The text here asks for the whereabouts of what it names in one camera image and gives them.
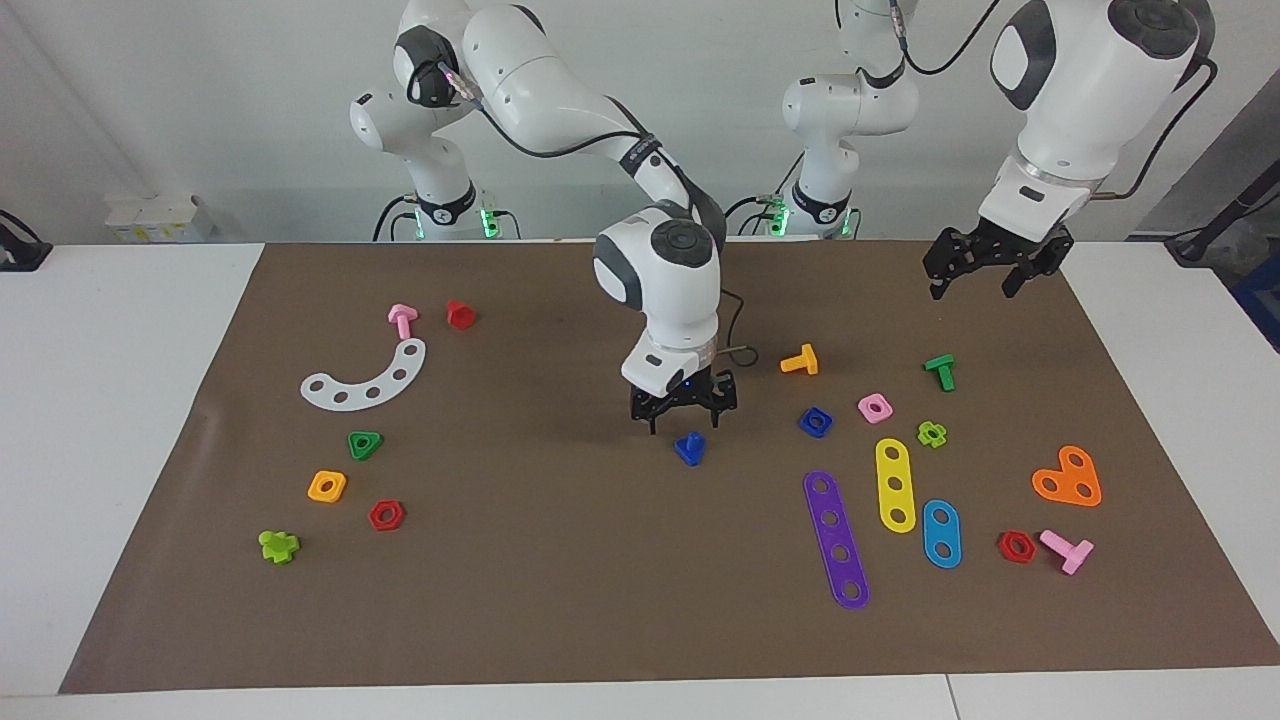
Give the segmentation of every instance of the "red hexagon nut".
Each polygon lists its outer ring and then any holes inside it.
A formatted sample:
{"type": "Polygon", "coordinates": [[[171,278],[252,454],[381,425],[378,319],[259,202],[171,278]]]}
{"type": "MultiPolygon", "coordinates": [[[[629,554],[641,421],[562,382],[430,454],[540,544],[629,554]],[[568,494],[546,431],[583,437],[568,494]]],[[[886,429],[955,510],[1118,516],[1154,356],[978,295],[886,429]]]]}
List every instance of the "red hexagon nut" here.
{"type": "Polygon", "coordinates": [[[444,316],[449,320],[451,325],[460,331],[465,331],[476,324],[476,311],[472,310],[466,302],[461,302],[458,300],[451,300],[444,306],[444,316]]]}
{"type": "Polygon", "coordinates": [[[404,506],[398,500],[380,500],[369,511],[369,524],[379,533],[394,530],[404,521],[404,506]]]}
{"type": "Polygon", "coordinates": [[[1021,530],[1002,533],[997,544],[1005,560],[1025,565],[1036,559],[1036,543],[1032,542],[1030,536],[1021,530]]]}

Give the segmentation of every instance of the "curved strip with holes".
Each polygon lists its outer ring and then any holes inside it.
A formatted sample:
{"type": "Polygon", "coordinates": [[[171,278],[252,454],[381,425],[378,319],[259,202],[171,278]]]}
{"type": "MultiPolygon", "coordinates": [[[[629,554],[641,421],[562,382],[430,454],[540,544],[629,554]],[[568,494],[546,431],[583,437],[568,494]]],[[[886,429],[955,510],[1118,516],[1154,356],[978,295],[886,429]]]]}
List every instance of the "curved strip with holes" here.
{"type": "Polygon", "coordinates": [[[302,380],[302,397],[321,410],[355,413],[376,407],[404,391],[426,361],[426,343],[416,337],[396,346],[392,364],[376,378],[348,384],[328,373],[316,373],[302,380]]]}
{"type": "Polygon", "coordinates": [[[943,570],[960,565],[964,557],[960,544],[960,514],[945,500],[931,500],[924,503],[924,556],[943,570]]]}
{"type": "Polygon", "coordinates": [[[845,610],[859,610],[872,600],[867,573],[858,556],[854,530],[845,515],[836,478],[814,470],[804,478],[804,493],[809,501],[809,516],[822,548],[822,564],[827,568],[831,596],[845,610]]]}
{"type": "Polygon", "coordinates": [[[893,438],[876,445],[876,479],[881,521],[895,533],[915,529],[915,491],[911,489],[911,456],[893,438]]]}

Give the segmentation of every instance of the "table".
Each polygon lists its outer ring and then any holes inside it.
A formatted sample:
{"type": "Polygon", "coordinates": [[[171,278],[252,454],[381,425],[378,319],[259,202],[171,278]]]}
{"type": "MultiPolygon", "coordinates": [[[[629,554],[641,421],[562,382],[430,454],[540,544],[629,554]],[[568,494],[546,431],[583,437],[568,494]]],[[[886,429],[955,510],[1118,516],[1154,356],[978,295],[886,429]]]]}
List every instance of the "table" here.
{"type": "MultiPolygon", "coordinates": [[[[49,697],[87,626],[260,246],[60,247],[0,278],[0,716],[1270,717],[1280,669],[216,691],[49,697]]],[[[1280,511],[1263,434],[1280,359],[1207,270],[1080,245],[1064,273],[1272,633],[1280,511]],[[1225,406],[1226,415],[1204,409],[1225,406]]]]}

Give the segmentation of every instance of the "purple strip with holes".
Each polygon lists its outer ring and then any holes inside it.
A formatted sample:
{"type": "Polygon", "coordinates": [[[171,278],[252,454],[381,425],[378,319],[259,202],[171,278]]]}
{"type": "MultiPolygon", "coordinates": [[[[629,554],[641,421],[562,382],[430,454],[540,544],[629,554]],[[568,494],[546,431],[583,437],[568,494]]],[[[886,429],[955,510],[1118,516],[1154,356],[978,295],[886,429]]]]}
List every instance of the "purple strip with holes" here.
{"type": "Polygon", "coordinates": [[[832,597],[846,610],[865,607],[872,593],[867,585],[863,561],[858,557],[858,546],[854,544],[852,528],[845,516],[845,503],[840,500],[836,478],[814,470],[804,478],[804,493],[809,500],[809,515],[818,534],[832,597]]]}

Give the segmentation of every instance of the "yellow strip with holes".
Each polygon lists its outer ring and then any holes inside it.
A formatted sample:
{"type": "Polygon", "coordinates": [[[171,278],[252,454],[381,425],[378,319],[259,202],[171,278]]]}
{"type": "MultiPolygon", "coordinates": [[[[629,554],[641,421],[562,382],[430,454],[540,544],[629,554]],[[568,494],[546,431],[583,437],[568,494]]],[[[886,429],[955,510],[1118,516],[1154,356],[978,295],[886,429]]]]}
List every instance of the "yellow strip with holes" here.
{"type": "Polygon", "coordinates": [[[915,492],[911,489],[911,456],[905,445],[893,438],[884,438],[876,445],[876,480],[881,523],[895,533],[914,530],[915,492]]]}

